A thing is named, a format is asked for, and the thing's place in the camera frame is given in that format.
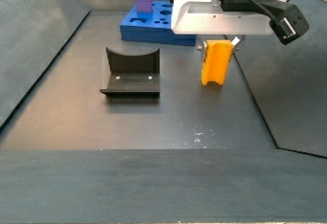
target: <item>purple block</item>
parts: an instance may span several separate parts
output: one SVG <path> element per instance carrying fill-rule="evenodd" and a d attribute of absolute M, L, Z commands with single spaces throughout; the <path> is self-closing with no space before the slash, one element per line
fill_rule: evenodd
<path fill-rule="evenodd" d="M 135 0 L 136 12 L 152 12 L 152 0 Z"/>

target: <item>black holder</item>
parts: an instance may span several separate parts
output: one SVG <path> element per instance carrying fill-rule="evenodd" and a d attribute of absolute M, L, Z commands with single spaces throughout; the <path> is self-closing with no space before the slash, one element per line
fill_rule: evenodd
<path fill-rule="evenodd" d="M 156 99 L 160 96 L 160 49 L 154 53 L 130 56 L 106 48 L 110 67 L 107 88 L 115 99 Z"/>

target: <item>orange block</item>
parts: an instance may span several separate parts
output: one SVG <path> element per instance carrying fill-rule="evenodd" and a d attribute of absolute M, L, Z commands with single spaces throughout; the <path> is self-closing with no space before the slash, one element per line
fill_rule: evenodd
<path fill-rule="evenodd" d="M 202 84 L 210 81 L 223 85 L 234 45 L 230 40 L 207 40 L 207 57 L 202 66 Z"/>

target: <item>floor panel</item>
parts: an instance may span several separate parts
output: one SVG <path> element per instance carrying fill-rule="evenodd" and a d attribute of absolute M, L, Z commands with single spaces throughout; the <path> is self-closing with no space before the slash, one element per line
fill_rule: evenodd
<path fill-rule="evenodd" d="M 2 223 L 323 222 L 327 161 L 282 150 L 2 151 Z"/>
<path fill-rule="evenodd" d="M 124 14 L 92 14 L 0 135 L 2 149 L 272 149 L 247 83 L 231 60 L 224 86 L 200 84 L 195 47 L 126 42 Z M 104 48 L 162 49 L 159 102 L 110 102 Z"/>

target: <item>blue pegboard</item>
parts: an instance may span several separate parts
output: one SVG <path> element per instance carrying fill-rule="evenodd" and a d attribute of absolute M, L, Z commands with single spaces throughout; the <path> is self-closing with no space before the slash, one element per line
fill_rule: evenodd
<path fill-rule="evenodd" d="M 171 30 L 172 5 L 168 1 L 154 1 L 154 12 L 136 12 L 132 7 L 120 23 L 122 39 L 175 45 L 195 45 L 196 35 L 175 34 Z"/>

